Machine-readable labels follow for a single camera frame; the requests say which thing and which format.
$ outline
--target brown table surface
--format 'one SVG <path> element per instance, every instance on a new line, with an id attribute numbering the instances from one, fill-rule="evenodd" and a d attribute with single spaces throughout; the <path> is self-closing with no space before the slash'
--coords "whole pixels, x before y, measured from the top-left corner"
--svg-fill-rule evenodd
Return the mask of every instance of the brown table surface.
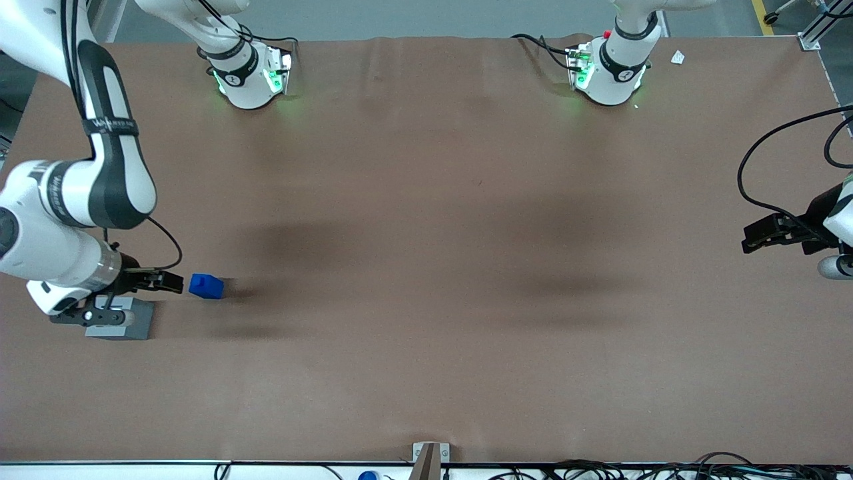
<path id="1" fill-rule="evenodd" d="M 395 460 L 433 439 L 455 460 L 849 462 L 851 285 L 798 246 L 743 255 L 769 212 L 735 186 L 755 139 L 835 106 L 818 55 L 665 39 L 603 108 L 530 47 L 304 44 L 293 96 L 247 112 L 194 45 L 109 45 L 176 271 L 232 288 L 143 296 L 153 338 L 106 342 L 0 277 L 0 458 Z M 821 157 L 838 120 L 774 138 L 747 187 L 804 211 L 844 176 Z M 11 162 L 87 155 L 78 125 L 40 78 Z M 174 257 L 151 225 L 113 237 Z"/>

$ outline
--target black cable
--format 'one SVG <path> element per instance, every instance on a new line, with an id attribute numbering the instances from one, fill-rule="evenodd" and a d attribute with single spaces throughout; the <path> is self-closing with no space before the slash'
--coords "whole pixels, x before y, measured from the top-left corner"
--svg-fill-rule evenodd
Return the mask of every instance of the black cable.
<path id="1" fill-rule="evenodd" d="M 522 38 L 522 39 L 524 39 L 524 40 L 530 40 L 530 41 L 531 41 L 531 42 L 533 42 L 534 44 L 538 45 L 538 46 L 539 46 L 539 48 L 541 48 L 541 49 L 548 49 L 548 50 L 553 51 L 554 53 L 560 53 L 560 54 L 563 54 L 563 55 L 565 55 L 565 54 L 566 54 L 566 51 L 565 51 L 565 50 L 560 50 L 560 49 L 558 49 L 558 48 L 556 48 L 556 47 L 552 47 L 552 46 L 550 46 L 550 45 L 548 45 L 548 44 L 542 44 L 542 43 L 540 43 L 540 42 L 539 42 L 539 38 L 533 38 L 531 35 L 528 35 L 528 34 L 526 34 L 526 33 L 516 33 L 515 35 L 513 35 L 513 36 L 512 36 L 512 37 L 510 37 L 510 38 Z"/>
<path id="2" fill-rule="evenodd" d="M 344 478 L 337 471 L 333 470 L 332 467 L 330 467 L 328 465 L 320 465 L 320 466 L 325 468 L 328 471 L 331 471 L 338 478 L 338 480 L 344 480 Z"/>
<path id="3" fill-rule="evenodd" d="M 174 238 L 174 236 L 172 236 L 172 234 L 164 226 L 162 226 L 157 220 L 154 220 L 151 217 L 147 217 L 146 220 L 148 220 L 149 222 L 156 225 L 157 228 L 159 228 L 163 233 L 165 233 L 165 235 L 167 237 L 169 237 L 169 240 L 171 240 L 171 242 L 175 244 L 175 249 L 177 250 L 177 260 L 173 261 L 169 265 L 156 266 L 153 269 L 154 270 L 169 270 L 170 268 L 174 268 L 174 267 L 178 266 L 181 263 L 181 261 L 183 260 L 183 250 L 181 249 L 181 244 L 178 243 L 177 240 Z"/>
<path id="4" fill-rule="evenodd" d="M 751 196 L 749 196 L 746 193 L 746 189 L 744 188 L 743 173 L 744 173 L 744 168 L 746 167 L 746 163 L 749 161 L 750 157 L 755 152 L 755 150 L 762 143 L 764 143 L 765 140 L 767 140 L 770 137 L 773 137 L 776 133 L 779 133 L 779 132 L 785 130 L 786 128 L 790 128 L 792 126 L 799 125 L 801 123 L 807 122 L 809 120 L 818 119 L 818 118 L 825 117 L 827 115 L 832 115 L 832 114 L 840 114 L 841 112 L 846 112 L 849 110 L 853 110 L 853 106 L 830 108 L 829 110 L 824 110 L 824 111 L 818 112 L 816 114 L 806 115 L 806 116 L 800 117 L 796 120 L 791 120 L 791 121 L 787 122 L 786 124 L 777 126 L 773 130 L 762 135 L 761 138 L 759 138 L 755 143 L 753 143 L 752 146 L 746 151 L 746 154 L 744 155 L 743 160 L 740 161 L 740 166 L 738 167 L 738 178 L 737 178 L 738 179 L 738 190 L 740 191 L 740 196 L 742 196 L 744 198 L 744 200 L 746 200 L 747 202 L 749 202 L 753 205 L 756 205 L 756 206 L 761 207 L 761 208 L 767 208 L 768 210 L 774 211 L 778 214 L 785 215 L 790 221 L 797 224 L 797 226 L 799 226 L 800 228 L 808 231 L 809 233 L 811 233 L 815 237 L 820 238 L 825 243 L 831 243 L 831 241 L 827 238 L 824 238 L 824 236 L 822 234 L 820 234 L 820 232 L 818 232 L 815 229 L 811 228 L 810 226 L 806 225 L 805 222 L 803 222 L 802 220 L 797 218 L 797 216 L 792 214 L 791 212 L 788 212 L 784 208 L 776 207 L 775 205 L 771 205 L 771 204 L 766 203 L 766 202 L 760 202 L 759 200 L 756 200 L 756 199 L 752 198 Z"/>
<path id="5" fill-rule="evenodd" d="M 833 156 L 829 152 L 829 150 L 833 146 L 833 142 L 835 141 L 835 138 L 838 136 L 838 133 L 841 132 L 842 130 L 844 130 L 847 127 L 847 125 L 849 125 L 851 122 L 853 122 L 853 115 L 851 115 L 849 119 L 845 119 L 841 123 L 839 123 L 835 127 L 833 132 L 829 134 L 829 137 L 827 137 L 827 141 L 823 144 L 823 158 L 825 158 L 827 160 L 827 162 L 830 165 L 832 165 L 833 167 L 853 168 L 853 164 L 836 162 L 835 160 L 833 160 Z"/>
<path id="6" fill-rule="evenodd" d="M 71 8 L 71 68 L 74 75 L 73 92 L 74 100 L 80 111 L 80 118 L 86 118 L 86 107 L 83 99 L 83 87 L 80 84 L 80 60 L 77 52 L 77 8 L 78 0 L 72 0 Z"/>
<path id="7" fill-rule="evenodd" d="M 853 18 L 853 12 L 848 13 L 848 14 L 841 14 L 841 15 L 839 15 L 839 14 L 833 14 L 833 13 L 830 13 L 830 12 L 824 12 L 824 13 L 823 13 L 823 16 L 825 16 L 825 17 L 827 17 L 827 18 L 832 18 L 832 19 L 835 19 L 835 20 L 842 20 L 842 19 L 845 19 L 845 18 Z"/>
<path id="8" fill-rule="evenodd" d="M 696 461 L 697 461 L 697 462 L 699 462 L 699 465 L 696 467 L 696 480 L 703 480 L 703 479 L 701 478 L 701 476 L 702 476 L 702 468 L 703 468 L 703 467 L 705 467 L 705 464 L 706 464 L 709 460 L 711 460 L 711 459 L 713 459 L 713 458 L 715 458 L 715 457 L 723 457 L 723 456 L 725 456 L 725 457 L 732 457 L 732 458 L 734 458 L 734 459 L 737 459 L 737 460 L 740 460 L 740 461 L 744 462 L 744 463 L 745 463 L 745 464 L 747 464 L 747 465 L 752 465 L 752 462 L 751 462 L 751 461 L 747 460 L 747 459 L 746 459 L 746 458 L 744 458 L 744 457 L 741 457 L 741 456 L 740 456 L 740 455 L 738 455 L 738 454 L 732 454 L 731 452 L 711 452 L 711 453 L 709 453 L 709 454 L 702 455 L 701 457 L 699 457 L 698 459 L 696 459 Z M 708 473 L 706 473 L 706 474 L 705 474 L 705 476 L 706 476 L 706 477 L 708 477 L 708 478 L 710 478 L 711 480 L 713 480 L 713 471 L 714 471 L 714 469 L 713 469 L 713 468 L 710 468 L 710 469 L 708 470 Z"/>
<path id="9" fill-rule="evenodd" d="M 524 473 L 523 471 L 508 471 L 507 473 L 495 475 L 494 477 L 490 478 L 489 480 L 504 480 L 504 477 L 506 477 L 506 476 L 523 477 L 523 478 L 526 478 L 527 480 L 540 480 L 539 478 L 533 477 L 531 474 Z"/>
<path id="10" fill-rule="evenodd" d="M 560 50 L 560 49 L 557 49 L 555 47 L 552 47 L 551 45 L 548 45 L 548 42 L 545 41 L 544 35 L 540 36 L 538 40 L 531 37 L 530 35 L 527 35 L 526 33 L 517 33 L 517 34 L 513 35 L 511 38 L 519 38 L 519 39 L 524 39 L 524 40 L 530 40 L 537 47 L 547 51 L 548 55 L 551 56 L 551 60 L 554 60 L 557 63 L 557 65 L 560 65 L 561 67 L 565 68 L 566 70 L 571 70 L 573 72 L 581 72 L 582 71 L 582 69 L 580 67 L 570 67 L 569 65 L 560 61 L 560 59 L 557 58 L 557 56 L 554 53 L 559 53 L 559 54 L 565 55 L 566 51 Z"/>
<path id="11" fill-rule="evenodd" d="M 11 103 L 9 103 L 9 102 L 6 102 L 6 101 L 5 101 L 5 100 L 3 100 L 2 98 L 0 98 L 0 103 L 2 103 L 3 105 L 5 105 L 5 106 L 7 106 L 7 107 L 9 107 L 9 108 L 11 108 L 11 109 L 13 109 L 15 112 L 18 112 L 19 114 L 23 114 L 23 113 L 24 113 L 24 111 L 23 111 L 23 110 L 21 110 L 20 108 L 16 108 L 14 105 L 12 105 L 12 104 L 11 104 Z"/>
<path id="12" fill-rule="evenodd" d="M 225 480 L 229 471 L 231 471 L 231 464 L 216 465 L 216 468 L 213 469 L 213 480 Z"/>
<path id="13" fill-rule="evenodd" d="M 255 39 L 255 40 L 259 40 L 261 42 L 291 41 L 291 42 L 294 42 L 295 44 L 299 43 L 299 41 L 295 37 L 272 38 L 272 37 L 262 37 L 260 35 L 255 35 L 254 33 L 252 33 L 251 30 L 248 29 L 248 27 L 246 27 L 244 25 L 240 25 L 241 31 L 237 32 L 234 28 L 231 28 L 230 25 L 225 23 L 225 20 L 223 20 L 222 15 L 219 14 L 219 12 L 217 12 L 217 10 L 215 8 L 213 8 L 213 6 L 209 2 L 207 2 L 207 0 L 198 0 L 198 2 L 201 4 L 202 7 L 205 8 L 205 10 L 207 10 L 207 13 L 212 15 L 213 18 L 215 18 L 219 23 L 221 23 L 223 26 L 228 28 L 231 32 L 234 32 L 237 35 L 237 37 L 240 37 L 247 42 L 251 42 L 253 39 Z"/>

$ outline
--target robot end effector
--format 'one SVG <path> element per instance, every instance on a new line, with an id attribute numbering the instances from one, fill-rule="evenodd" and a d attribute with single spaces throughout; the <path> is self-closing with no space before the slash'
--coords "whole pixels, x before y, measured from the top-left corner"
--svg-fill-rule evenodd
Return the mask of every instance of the robot end effector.
<path id="1" fill-rule="evenodd" d="M 838 249 L 838 255 L 818 263 L 818 272 L 830 280 L 853 280 L 853 175 L 815 197 L 804 214 L 768 215 L 745 227 L 744 237 L 745 254 L 793 243 L 800 243 L 806 255 Z"/>
<path id="2" fill-rule="evenodd" d="M 264 44 L 229 16 L 245 10 L 248 0 L 136 0 L 136 4 L 199 45 L 219 91 L 237 108 L 260 108 L 286 93 L 291 53 Z"/>

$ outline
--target gray metal bracket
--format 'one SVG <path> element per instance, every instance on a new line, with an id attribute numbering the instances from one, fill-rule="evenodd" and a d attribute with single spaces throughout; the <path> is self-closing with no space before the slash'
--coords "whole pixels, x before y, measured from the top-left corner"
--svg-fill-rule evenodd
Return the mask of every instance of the gray metal bracket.
<path id="1" fill-rule="evenodd" d="M 95 298 L 95 307 L 103 308 L 107 298 Z M 154 304 L 132 296 L 113 298 L 113 310 L 125 312 L 125 322 L 121 325 L 92 325 L 86 327 L 86 336 L 104 340 L 148 340 L 151 318 L 154 316 Z"/>
<path id="2" fill-rule="evenodd" d="M 821 49 L 821 43 L 820 42 L 818 42 L 817 40 L 815 40 L 814 42 L 808 42 L 803 37 L 803 35 L 804 34 L 802 32 L 797 32 L 797 40 L 800 43 L 800 49 L 802 51 L 814 51 L 814 50 L 820 50 Z"/>
<path id="3" fill-rule="evenodd" d="M 417 442 L 412 444 L 415 466 L 409 480 L 439 480 L 441 464 L 450 462 L 450 444 Z"/>
<path id="4" fill-rule="evenodd" d="M 428 443 L 436 443 L 436 442 L 416 442 L 412 443 L 412 461 L 418 461 L 418 455 L 421 454 L 421 450 L 424 448 L 424 445 Z M 450 461 L 450 444 L 449 443 L 437 443 L 438 449 L 441 452 L 441 463 L 447 463 Z"/>

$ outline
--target metal frame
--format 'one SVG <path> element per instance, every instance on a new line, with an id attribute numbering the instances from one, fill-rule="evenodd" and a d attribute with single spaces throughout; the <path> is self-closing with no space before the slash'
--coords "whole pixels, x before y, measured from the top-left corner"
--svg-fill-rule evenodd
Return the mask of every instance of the metal frame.
<path id="1" fill-rule="evenodd" d="M 835 0 L 827 5 L 829 13 L 836 15 L 846 15 L 853 13 L 853 0 Z M 827 17 L 823 13 L 819 13 L 817 18 L 811 21 L 805 30 L 797 33 L 800 47 L 803 51 L 820 50 L 821 44 L 818 41 L 832 30 L 836 22 L 841 19 Z"/>

